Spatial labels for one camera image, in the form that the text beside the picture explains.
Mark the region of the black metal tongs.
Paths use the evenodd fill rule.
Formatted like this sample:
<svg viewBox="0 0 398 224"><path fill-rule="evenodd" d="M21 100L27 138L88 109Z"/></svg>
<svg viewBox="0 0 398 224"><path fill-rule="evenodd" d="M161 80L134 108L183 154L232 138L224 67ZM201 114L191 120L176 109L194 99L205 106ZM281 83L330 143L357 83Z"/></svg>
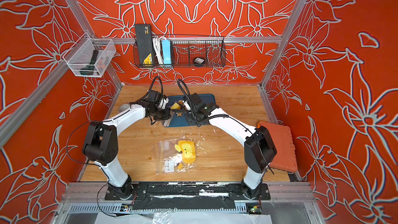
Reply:
<svg viewBox="0 0 398 224"><path fill-rule="evenodd" d="M188 102L183 101L183 100L179 100L179 101L175 102L172 105L171 110L172 110L172 112L177 113L177 114L184 114L184 113L191 114L192 113L192 109L191 109L190 105L188 104Z"/></svg>

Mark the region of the clear resealable bag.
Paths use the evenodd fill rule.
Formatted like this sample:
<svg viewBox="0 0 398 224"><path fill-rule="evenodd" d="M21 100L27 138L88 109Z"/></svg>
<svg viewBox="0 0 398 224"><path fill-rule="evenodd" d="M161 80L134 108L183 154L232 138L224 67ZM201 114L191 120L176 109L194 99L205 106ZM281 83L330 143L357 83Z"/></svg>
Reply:
<svg viewBox="0 0 398 224"><path fill-rule="evenodd" d="M169 98L169 102L166 105L167 109L169 109L169 117L167 120L162 121L162 125L166 128L178 127L180 117L182 113L179 112L181 110L181 106L179 105L179 99L177 98Z"/></svg>

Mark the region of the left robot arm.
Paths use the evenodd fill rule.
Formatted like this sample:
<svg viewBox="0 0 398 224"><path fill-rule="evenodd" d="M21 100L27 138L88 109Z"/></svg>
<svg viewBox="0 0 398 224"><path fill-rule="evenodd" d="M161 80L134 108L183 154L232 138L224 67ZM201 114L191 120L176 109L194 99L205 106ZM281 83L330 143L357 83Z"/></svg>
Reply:
<svg viewBox="0 0 398 224"><path fill-rule="evenodd" d="M118 136L144 118L149 118L152 125L170 119L171 109L166 106L168 102L161 78L156 76L139 100L123 104L113 117L89 124L82 152L102 170L108 187L118 198L127 199L133 194L131 177L118 160Z"/></svg>

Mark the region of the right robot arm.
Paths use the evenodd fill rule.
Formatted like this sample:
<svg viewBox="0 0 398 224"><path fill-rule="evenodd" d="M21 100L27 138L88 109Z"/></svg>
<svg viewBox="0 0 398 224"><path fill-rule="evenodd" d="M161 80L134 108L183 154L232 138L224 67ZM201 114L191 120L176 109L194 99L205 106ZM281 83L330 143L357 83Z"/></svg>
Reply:
<svg viewBox="0 0 398 224"><path fill-rule="evenodd" d="M213 102L205 103L198 94L191 94L181 79L177 85L184 95L180 106L189 124L201 127L208 123L223 130L243 146L248 168L240 192L247 199L259 197L263 176L277 155L270 131L266 127L256 128L237 120Z"/></svg>

